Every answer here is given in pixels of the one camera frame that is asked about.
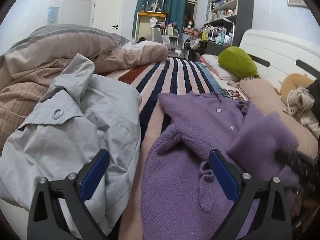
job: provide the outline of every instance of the white headboard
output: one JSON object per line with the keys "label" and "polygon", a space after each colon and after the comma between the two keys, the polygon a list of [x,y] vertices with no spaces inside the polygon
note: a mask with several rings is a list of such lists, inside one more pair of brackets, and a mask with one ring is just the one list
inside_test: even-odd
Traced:
{"label": "white headboard", "polygon": [[[314,80],[317,78],[317,71],[320,72],[320,46],[291,35],[247,30],[243,35],[240,48],[248,54],[270,63],[269,67],[257,62],[256,65],[260,77],[273,81],[274,86],[276,86],[275,83],[279,84],[292,73],[307,74],[309,78]],[[307,70],[304,70],[296,65],[297,60],[314,69],[307,67]]]}

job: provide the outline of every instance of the light gray garment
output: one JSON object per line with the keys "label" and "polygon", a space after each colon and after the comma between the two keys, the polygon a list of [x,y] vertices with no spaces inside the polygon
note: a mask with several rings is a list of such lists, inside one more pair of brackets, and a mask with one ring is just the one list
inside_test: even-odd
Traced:
{"label": "light gray garment", "polygon": [[[64,179],[106,149],[110,165],[85,205],[109,234],[128,203],[138,163],[141,95],[93,72],[94,63],[77,54],[8,138],[0,157],[0,197],[29,210],[41,177]],[[80,237],[65,202],[60,203],[71,231]]]}
{"label": "light gray garment", "polygon": [[308,128],[319,139],[319,121],[311,111],[314,103],[315,99],[309,94],[308,89],[298,88],[291,90],[288,94],[287,107],[283,111]]}

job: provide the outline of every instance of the purple cardigan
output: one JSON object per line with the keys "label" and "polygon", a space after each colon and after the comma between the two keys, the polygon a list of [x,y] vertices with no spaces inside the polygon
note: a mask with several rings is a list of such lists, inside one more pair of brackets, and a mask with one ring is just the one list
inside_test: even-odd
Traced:
{"label": "purple cardigan", "polygon": [[[154,143],[145,164],[141,200],[145,240],[213,236],[233,203],[207,163],[212,149],[219,149],[253,178],[278,176],[284,187],[298,187],[298,177],[274,159],[277,150],[298,146],[278,114],[263,116],[250,101],[216,93],[158,97],[172,123]],[[238,237],[247,234],[257,205],[254,201]]]}

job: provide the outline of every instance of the navy blue stripe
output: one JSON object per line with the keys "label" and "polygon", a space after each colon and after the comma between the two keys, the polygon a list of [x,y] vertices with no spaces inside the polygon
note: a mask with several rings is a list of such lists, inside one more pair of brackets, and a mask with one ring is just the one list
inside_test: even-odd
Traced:
{"label": "navy blue stripe", "polygon": [[185,85],[186,85],[186,91],[187,91],[187,93],[189,93],[189,92],[192,91],[192,87],[191,87],[191,83],[190,83],[190,78],[189,78],[187,65],[186,65],[186,62],[183,59],[181,59],[180,61],[182,62],[184,82],[185,82]]}
{"label": "navy blue stripe", "polygon": [[[176,58],[174,58],[173,60],[174,60],[174,65],[173,65],[173,71],[172,71],[172,77],[171,77],[170,93],[177,95],[178,93],[178,61]],[[171,123],[171,118],[165,113],[162,121],[161,132],[167,129],[170,123]]]}
{"label": "navy blue stripe", "polygon": [[199,94],[205,94],[205,91],[204,91],[204,88],[201,84],[201,81],[200,81],[200,78],[198,77],[198,73],[196,72],[196,69],[195,67],[193,66],[193,64],[191,63],[191,61],[188,61],[191,69],[192,69],[192,72],[193,72],[193,75],[195,77],[195,80],[196,80],[196,83],[197,83],[197,87],[198,87],[198,90],[199,90]]}
{"label": "navy blue stripe", "polygon": [[197,68],[199,69],[203,79],[204,79],[204,82],[206,83],[206,85],[208,86],[208,89],[210,92],[214,92],[214,89],[212,88],[212,85],[210,84],[210,82],[208,81],[207,77],[205,76],[204,72],[202,71],[202,69],[198,66],[198,64],[196,64]]}
{"label": "navy blue stripe", "polygon": [[161,62],[157,62],[153,68],[146,74],[146,76],[141,80],[141,82],[139,83],[139,85],[136,87],[136,89],[138,90],[139,93],[142,92],[142,90],[144,89],[144,87],[146,86],[146,84],[148,83],[148,81],[150,80],[150,78],[152,77],[152,75],[154,74],[154,72],[156,71],[156,69],[159,67]]}
{"label": "navy blue stripe", "polygon": [[158,102],[158,94],[161,93],[162,86],[164,84],[164,79],[169,69],[169,65],[170,65],[170,61],[167,61],[165,63],[164,69],[162,70],[159,76],[156,86],[151,93],[151,96],[149,97],[146,105],[144,106],[144,108],[140,113],[141,141],[143,141],[144,139],[144,136],[148,129],[148,123],[150,121],[151,115],[153,113],[154,108],[156,107],[156,103]]}

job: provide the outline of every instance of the beige plush toy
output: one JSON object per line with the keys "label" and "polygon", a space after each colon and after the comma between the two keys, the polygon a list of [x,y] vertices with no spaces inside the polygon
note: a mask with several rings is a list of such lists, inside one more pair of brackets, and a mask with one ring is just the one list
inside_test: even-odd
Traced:
{"label": "beige plush toy", "polygon": [[305,74],[290,74],[288,75],[281,84],[280,92],[275,88],[275,91],[280,95],[281,101],[287,106],[287,97],[291,90],[296,90],[297,88],[303,87],[307,88],[314,81],[307,77]]}

